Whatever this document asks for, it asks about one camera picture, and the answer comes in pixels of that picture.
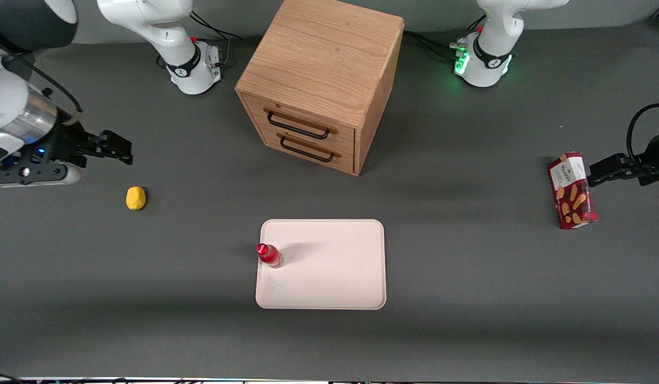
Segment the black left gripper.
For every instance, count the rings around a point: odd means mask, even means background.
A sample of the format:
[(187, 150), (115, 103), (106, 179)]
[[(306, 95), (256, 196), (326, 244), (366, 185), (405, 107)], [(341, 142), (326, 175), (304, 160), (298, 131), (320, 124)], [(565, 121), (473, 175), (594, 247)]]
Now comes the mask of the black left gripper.
[(589, 187), (597, 187), (605, 182), (637, 178), (641, 187), (659, 182), (659, 134), (655, 136), (646, 150), (635, 155), (641, 175), (634, 162), (625, 154), (614, 154), (590, 165), (588, 175)]

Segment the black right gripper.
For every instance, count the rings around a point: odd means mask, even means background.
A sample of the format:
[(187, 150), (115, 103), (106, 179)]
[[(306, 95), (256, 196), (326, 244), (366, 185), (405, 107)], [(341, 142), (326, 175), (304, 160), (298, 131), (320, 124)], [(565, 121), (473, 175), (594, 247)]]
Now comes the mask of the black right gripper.
[(56, 123), (39, 141), (18, 151), (19, 164), (68, 163), (86, 167), (89, 156), (112, 158), (132, 165), (132, 143), (113, 131), (89, 133), (80, 122)]

